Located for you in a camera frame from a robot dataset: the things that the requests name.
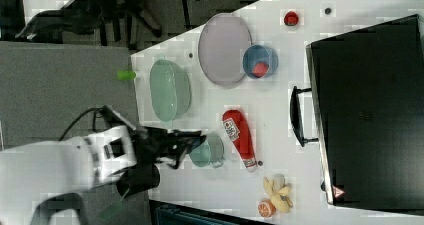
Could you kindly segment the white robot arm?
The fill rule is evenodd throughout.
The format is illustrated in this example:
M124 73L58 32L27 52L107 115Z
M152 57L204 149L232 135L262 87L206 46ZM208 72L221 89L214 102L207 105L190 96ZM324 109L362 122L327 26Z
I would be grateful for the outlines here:
M1 152L1 225L50 225L71 210L88 225L82 194L114 184L122 198L156 188L156 165L180 166L200 146L200 131L126 126L61 141L42 141Z

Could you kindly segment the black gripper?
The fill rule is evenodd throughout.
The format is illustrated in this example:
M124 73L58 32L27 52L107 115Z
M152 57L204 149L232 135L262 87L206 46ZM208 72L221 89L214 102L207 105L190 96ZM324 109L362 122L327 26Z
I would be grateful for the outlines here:
M137 164L165 163L178 169L191 145L201 145L206 136L201 131L172 130L161 128L139 128L131 132Z

